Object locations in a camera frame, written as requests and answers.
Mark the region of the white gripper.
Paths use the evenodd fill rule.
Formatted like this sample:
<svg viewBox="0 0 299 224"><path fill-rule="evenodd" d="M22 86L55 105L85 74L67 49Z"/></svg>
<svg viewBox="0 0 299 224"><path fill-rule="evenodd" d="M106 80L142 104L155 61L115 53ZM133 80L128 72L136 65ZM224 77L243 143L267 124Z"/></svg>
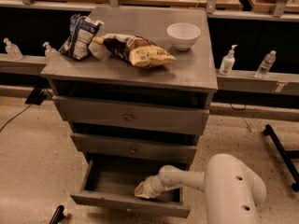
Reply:
<svg viewBox="0 0 299 224"><path fill-rule="evenodd" d="M157 175L151 175L135 188L135 196L142 199L156 198L166 190L166 185Z"/></svg>

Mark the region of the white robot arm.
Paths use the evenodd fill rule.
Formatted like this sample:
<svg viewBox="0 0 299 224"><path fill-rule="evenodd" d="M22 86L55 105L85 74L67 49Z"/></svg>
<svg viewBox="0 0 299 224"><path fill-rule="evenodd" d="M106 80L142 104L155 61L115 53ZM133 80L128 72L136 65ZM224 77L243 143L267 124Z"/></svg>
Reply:
<svg viewBox="0 0 299 224"><path fill-rule="evenodd" d="M205 193L208 224L260 224L256 206L266 199L263 180L244 162L217 154L203 172L163 166L135 188L135 196L153 199L166 191L189 187Z"/></svg>

